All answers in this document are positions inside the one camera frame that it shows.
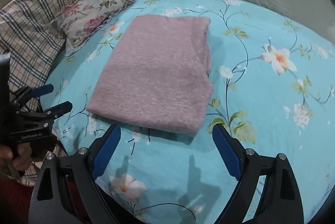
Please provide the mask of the person's left hand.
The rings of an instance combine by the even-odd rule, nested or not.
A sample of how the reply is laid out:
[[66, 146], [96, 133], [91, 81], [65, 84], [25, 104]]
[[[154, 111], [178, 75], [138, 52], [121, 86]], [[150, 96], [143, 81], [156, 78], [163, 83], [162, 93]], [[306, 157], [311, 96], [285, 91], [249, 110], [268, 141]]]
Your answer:
[[1, 169], [4, 170], [7, 167], [6, 160], [12, 160], [13, 166], [18, 171], [25, 171], [32, 162], [32, 149], [30, 143], [21, 143], [14, 150], [17, 153], [16, 155], [13, 155], [13, 152], [9, 147], [4, 145], [0, 146]]

